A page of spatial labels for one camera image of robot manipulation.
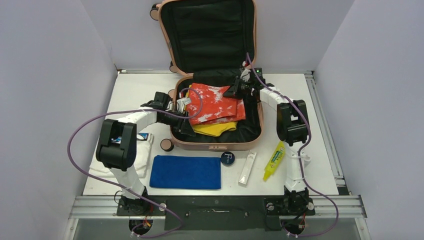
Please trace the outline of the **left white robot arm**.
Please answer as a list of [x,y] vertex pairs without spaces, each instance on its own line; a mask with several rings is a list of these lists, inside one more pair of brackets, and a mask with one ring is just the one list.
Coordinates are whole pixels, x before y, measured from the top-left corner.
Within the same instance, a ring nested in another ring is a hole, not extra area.
[[142,104],[136,112],[117,120],[102,123],[95,157],[111,171],[121,188],[122,207],[136,215],[144,215],[152,208],[147,200],[148,191],[138,177],[135,160],[138,133],[149,125],[161,123],[178,133],[194,136],[187,112],[177,112],[177,105],[164,92]]

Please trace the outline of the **yellow cloth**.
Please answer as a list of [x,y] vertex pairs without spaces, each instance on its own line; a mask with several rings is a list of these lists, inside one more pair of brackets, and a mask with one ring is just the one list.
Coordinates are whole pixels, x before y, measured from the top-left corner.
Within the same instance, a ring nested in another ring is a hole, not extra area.
[[219,137],[222,133],[226,131],[235,131],[237,129],[238,121],[226,122],[226,123],[216,123],[216,124],[199,124],[192,125],[192,128],[195,133]]

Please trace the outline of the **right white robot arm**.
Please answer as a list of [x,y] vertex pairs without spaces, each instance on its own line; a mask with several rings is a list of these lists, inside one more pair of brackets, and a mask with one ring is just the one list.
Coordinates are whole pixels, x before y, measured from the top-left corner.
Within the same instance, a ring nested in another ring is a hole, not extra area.
[[311,141],[311,129],[306,103],[292,100],[283,95],[273,84],[266,83],[260,68],[242,67],[234,83],[224,92],[224,97],[242,99],[250,96],[272,107],[276,112],[276,133],[278,138],[293,147],[302,145],[286,162],[286,180],[282,207],[290,215],[302,215],[311,205],[305,180],[305,147]]

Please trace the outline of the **red white patterned cloth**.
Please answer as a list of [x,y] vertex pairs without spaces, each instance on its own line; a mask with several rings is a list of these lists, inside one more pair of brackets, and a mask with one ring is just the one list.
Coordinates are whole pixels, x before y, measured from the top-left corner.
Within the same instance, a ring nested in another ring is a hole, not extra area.
[[193,116],[189,119],[190,124],[210,125],[245,120],[244,101],[223,96],[229,88],[229,85],[191,84],[186,95],[190,99],[186,110]]

